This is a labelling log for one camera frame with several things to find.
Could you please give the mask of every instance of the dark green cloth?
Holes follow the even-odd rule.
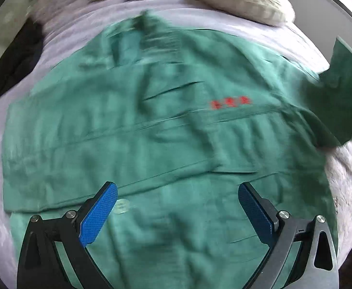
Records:
[[[324,215],[337,248],[318,148],[351,135],[342,41],[317,75],[245,39],[143,13],[104,29],[10,106],[4,207],[19,251],[32,214],[62,216],[113,181],[124,212],[88,249],[116,289],[241,288],[267,247],[238,185],[250,181],[293,216]]]

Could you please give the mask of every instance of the shirt sleeve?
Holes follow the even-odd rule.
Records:
[[[342,145],[352,137],[352,49],[340,38],[335,41],[330,68],[319,74],[317,87],[308,106],[335,137],[335,142],[330,142],[330,136],[321,138],[319,145]]]

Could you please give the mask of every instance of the gray bed sheet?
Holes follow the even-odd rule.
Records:
[[[9,289],[16,288],[17,258],[14,256],[9,216],[3,211],[1,141],[9,104],[25,96],[36,82],[64,58],[82,48],[111,23],[151,9],[179,26],[221,30],[259,42],[316,72],[328,63],[314,44],[292,23],[269,27],[210,9],[197,0],[40,0],[32,17],[44,24],[44,50],[30,75],[0,98],[0,277]],[[326,173],[337,208],[338,262],[352,248],[352,140],[327,154]]]

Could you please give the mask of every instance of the blue gripper pad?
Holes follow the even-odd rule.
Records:
[[[273,247],[275,244],[274,224],[244,184],[239,186],[238,199],[260,242],[267,244],[270,248]]]
[[[116,201],[117,186],[110,183],[81,223],[80,242],[84,247],[96,240]]]

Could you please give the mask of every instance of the black fabric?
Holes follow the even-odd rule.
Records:
[[[0,58],[0,97],[31,73],[43,48],[42,25],[27,19]]]

